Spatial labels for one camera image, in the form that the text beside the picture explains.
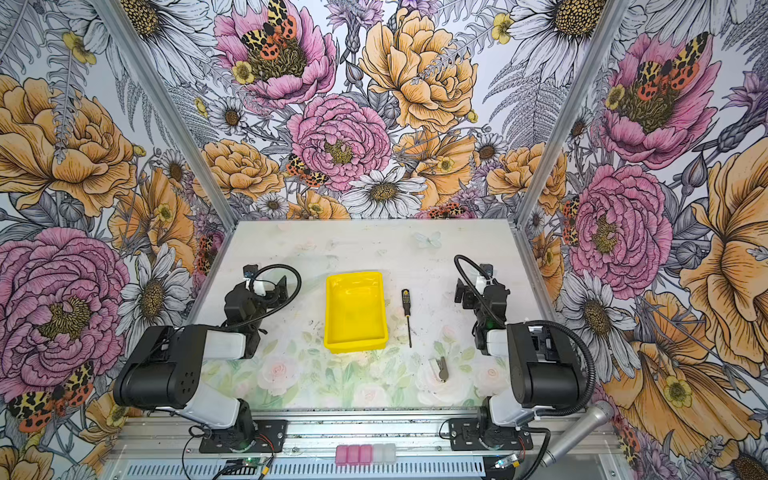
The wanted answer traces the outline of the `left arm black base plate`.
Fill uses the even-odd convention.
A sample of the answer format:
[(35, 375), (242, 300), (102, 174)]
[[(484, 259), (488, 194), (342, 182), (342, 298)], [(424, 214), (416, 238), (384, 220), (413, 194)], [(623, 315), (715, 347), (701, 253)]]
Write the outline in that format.
[(286, 420), (254, 420), (240, 431), (235, 427), (216, 429), (201, 440), (201, 454), (280, 453), (287, 437)]

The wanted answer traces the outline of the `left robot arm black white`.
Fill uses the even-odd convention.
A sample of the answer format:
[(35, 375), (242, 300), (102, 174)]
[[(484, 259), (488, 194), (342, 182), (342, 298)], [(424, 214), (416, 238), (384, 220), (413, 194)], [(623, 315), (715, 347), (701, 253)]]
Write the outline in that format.
[(202, 367), (209, 360), (253, 358), (262, 319), (286, 298), (285, 289), (274, 283), (244, 281), (225, 296), (225, 321), (220, 326), (147, 328), (115, 380), (115, 402), (179, 415), (197, 423), (224, 448), (249, 447), (257, 431), (248, 403), (206, 384)]

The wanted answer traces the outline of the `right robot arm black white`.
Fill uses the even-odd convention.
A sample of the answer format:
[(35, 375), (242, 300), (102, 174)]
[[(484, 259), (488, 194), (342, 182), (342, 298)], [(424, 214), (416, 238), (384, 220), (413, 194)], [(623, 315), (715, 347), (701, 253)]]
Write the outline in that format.
[(485, 356), (508, 367), (508, 383), (488, 394), (481, 407), (478, 437), (491, 449), (526, 447), (521, 431), (533, 420), (577, 413), (596, 384), (594, 360), (572, 330), (551, 321), (506, 321), (510, 291), (490, 282), (471, 286), (462, 307), (476, 316), (473, 336)]

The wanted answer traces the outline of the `black yellow screwdriver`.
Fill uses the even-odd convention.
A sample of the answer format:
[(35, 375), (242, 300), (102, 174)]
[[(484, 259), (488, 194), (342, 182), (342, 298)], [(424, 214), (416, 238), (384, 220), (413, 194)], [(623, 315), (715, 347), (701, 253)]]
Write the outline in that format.
[(406, 327), (407, 327), (407, 336), (408, 336), (408, 346), (412, 347), (412, 329), (411, 329), (411, 294), (409, 289), (403, 289), (401, 291), (401, 303), (403, 307), (404, 316), (406, 319)]

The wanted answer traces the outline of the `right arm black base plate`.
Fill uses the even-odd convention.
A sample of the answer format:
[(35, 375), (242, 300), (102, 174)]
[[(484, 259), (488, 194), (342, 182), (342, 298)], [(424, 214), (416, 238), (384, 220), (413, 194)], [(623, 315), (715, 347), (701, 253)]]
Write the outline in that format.
[(499, 427), (479, 418), (451, 418), (440, 429), (453, 451), (529, 451), (533, 448), (528, 432), (512, 427)]

